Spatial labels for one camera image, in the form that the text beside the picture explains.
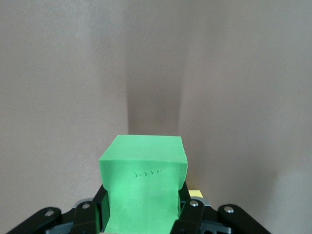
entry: green cube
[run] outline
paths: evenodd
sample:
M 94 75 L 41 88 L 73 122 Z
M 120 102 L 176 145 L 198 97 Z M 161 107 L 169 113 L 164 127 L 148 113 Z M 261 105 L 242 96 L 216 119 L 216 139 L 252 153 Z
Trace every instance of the green cube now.
M 110 205 L 107 233 L 170 232 L 187 173 L 181 137 L 118 135 L 99 167 Z

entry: background wall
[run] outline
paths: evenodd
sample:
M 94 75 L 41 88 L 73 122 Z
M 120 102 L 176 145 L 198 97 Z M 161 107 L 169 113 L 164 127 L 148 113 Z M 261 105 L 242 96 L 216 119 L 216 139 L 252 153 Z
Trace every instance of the background wall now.
M 188 185 L 214 208 L 312 233 L 311 11 L 308 0 L 1 2 L 0 233 L 93 196 L 97 160 L 127 128 L 181 135 Z
M 99 189 L 99 157 L 128 132 L 119 11 L 100 1 L 0 2 L 1 234 Z

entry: green foam block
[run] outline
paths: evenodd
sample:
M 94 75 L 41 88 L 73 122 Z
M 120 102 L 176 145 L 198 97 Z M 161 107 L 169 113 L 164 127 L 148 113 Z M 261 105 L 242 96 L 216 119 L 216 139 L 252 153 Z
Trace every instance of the green foam block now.
M 118 135 L 99 167 L 110 206 L 105 232 L 169 234 L 187 173 L 181 137 Z

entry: yellow object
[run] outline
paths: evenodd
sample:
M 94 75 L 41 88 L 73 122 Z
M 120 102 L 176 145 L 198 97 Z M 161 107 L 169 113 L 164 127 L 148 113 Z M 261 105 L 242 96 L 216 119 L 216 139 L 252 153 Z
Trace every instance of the yellow object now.
M 204 198 L 200 190 L 189 190 L 189 193 L 190 193 L 190 196 L 198 196 L 198 197 Z

